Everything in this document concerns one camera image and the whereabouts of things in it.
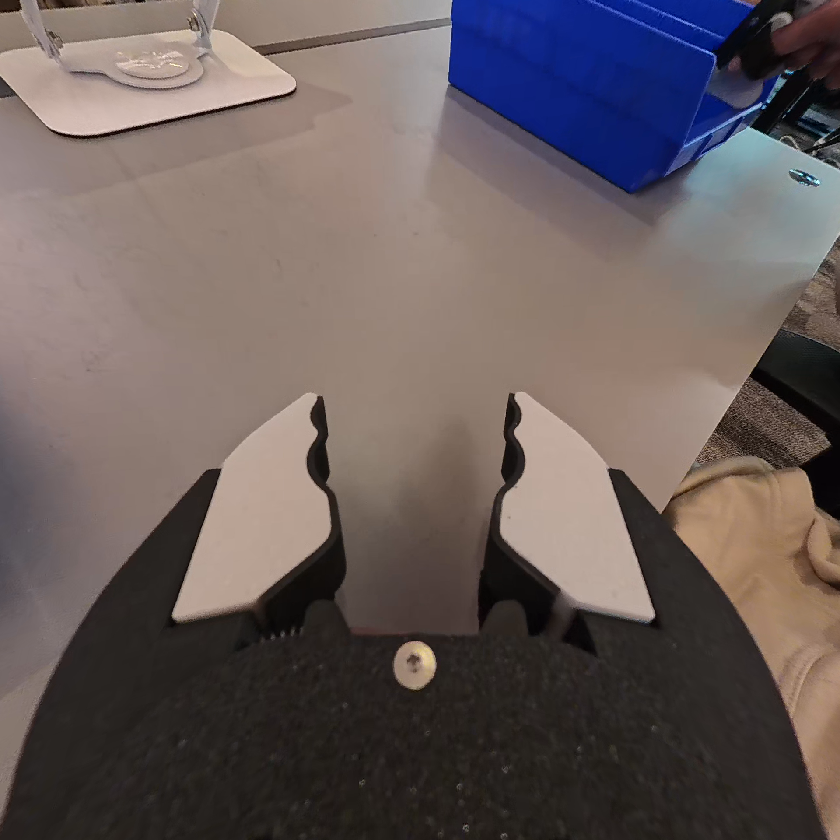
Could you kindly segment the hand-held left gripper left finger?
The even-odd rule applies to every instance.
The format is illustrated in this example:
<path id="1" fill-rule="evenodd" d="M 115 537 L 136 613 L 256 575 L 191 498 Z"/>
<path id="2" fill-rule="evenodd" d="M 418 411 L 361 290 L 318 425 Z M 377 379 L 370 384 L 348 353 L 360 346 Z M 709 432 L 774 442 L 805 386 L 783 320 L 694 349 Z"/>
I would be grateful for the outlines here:
<path id="1" fill-rule="evenodd" d="M 248 613 L 270 634 L 292 634 L 312 603 L 334 600 L 346 559 L 328 438 L 323 398 L 310 392 L 225 459 L 175 600 L 175 623 Z"/>

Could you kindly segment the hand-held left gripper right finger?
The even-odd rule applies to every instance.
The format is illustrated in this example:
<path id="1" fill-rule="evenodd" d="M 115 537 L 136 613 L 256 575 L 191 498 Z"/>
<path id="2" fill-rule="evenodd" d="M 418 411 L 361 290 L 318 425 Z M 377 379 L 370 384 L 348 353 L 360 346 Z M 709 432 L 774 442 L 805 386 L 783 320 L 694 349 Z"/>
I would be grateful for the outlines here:
<path id="1" fill-rule="evenodd" d="M 480 634 L 555 636 L 595 650 L 596 618 L 656 629 L 603 457 L 526 392 L 509 394 L 502 434 L 502 483 L 479 572 Z"/>

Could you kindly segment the blue plastic bin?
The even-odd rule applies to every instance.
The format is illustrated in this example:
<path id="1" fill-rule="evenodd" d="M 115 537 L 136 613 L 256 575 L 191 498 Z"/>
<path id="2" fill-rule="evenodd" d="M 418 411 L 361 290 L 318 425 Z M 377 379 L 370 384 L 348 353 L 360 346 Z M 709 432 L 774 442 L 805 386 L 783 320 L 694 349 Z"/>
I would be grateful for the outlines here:
<path id="1" fill-rule="evenodd" d="M 744 2 L 456 1 L 448 81 L 628 193 L 748 128 L 709 93 Z"/>

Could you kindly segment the person's right hand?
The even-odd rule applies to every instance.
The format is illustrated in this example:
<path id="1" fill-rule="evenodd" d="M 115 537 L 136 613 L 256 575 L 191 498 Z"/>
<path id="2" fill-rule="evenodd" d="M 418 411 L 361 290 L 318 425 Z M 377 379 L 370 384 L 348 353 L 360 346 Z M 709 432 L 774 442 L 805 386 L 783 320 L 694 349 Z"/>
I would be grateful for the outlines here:
<path id="1" fill-rule="evenodd" d="M 776 29 L 773 48 L 787 69 L 807 68 L 826 88 L 839 87 L 839 2 L 826 2 Z"/>

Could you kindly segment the person's black chair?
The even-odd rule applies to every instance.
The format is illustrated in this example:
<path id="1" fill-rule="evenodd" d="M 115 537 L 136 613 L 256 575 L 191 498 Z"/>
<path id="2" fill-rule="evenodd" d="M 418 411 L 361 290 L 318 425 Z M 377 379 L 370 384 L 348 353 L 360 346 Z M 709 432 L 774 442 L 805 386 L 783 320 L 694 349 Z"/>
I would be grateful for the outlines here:
<path id="1" fill-rule="evenodd" d="M 815 504 L 839 519 L 839 352 L 781 329 L 750 376 L 826 436 L 828 447 L 801 467 Z"/>

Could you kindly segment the white folding stand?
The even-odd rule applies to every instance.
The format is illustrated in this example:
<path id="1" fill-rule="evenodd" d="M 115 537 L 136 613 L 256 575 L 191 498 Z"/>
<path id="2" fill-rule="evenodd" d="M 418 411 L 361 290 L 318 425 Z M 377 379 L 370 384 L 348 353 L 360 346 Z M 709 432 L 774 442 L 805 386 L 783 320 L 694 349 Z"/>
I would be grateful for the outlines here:
<path id="1" fill-rule="evenodd" d="M 2 80 L 50 131 L 97 138 L 284 98 L 294 77 L 225 31 L 219 1 L 193 2 L 187 29 L 70 42 L 37 2 L 20 14 L 36 46 L 2 52 Z"/>

